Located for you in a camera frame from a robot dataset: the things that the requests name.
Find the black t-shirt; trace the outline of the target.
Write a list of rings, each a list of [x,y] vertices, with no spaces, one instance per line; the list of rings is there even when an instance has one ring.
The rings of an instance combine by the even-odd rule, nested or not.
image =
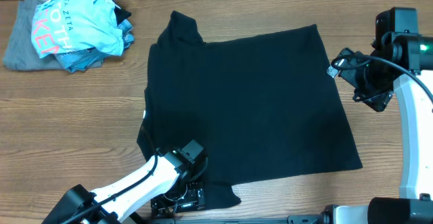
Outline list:
[[[137,144],[202,145],[207,209],[240,203],[232,187],[362,167],[316,25],[219,43],[173,12],[150,47]]]

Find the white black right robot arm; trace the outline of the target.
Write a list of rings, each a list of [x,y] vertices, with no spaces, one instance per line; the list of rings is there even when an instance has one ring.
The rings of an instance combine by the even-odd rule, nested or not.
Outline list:
[[[374,197],[365,206],[329,205],[310,223],[432,222],[432,38],[385,32],[365,55],[343,49],[328,69],[355,88],[354,100],[376,112],[398,100],[403,171],[398,198]]]

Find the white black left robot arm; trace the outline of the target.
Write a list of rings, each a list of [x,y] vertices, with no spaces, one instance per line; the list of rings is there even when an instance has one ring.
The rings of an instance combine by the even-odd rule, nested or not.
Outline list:
[[[89,191],[81,184],[69,189],[45,217],[50,223],[122,223],[147,202],[172,214],[182,205],[195,206],[200,195],[194,181],[208,166],[203,152],[171,150],[154,155],[121,180]]]

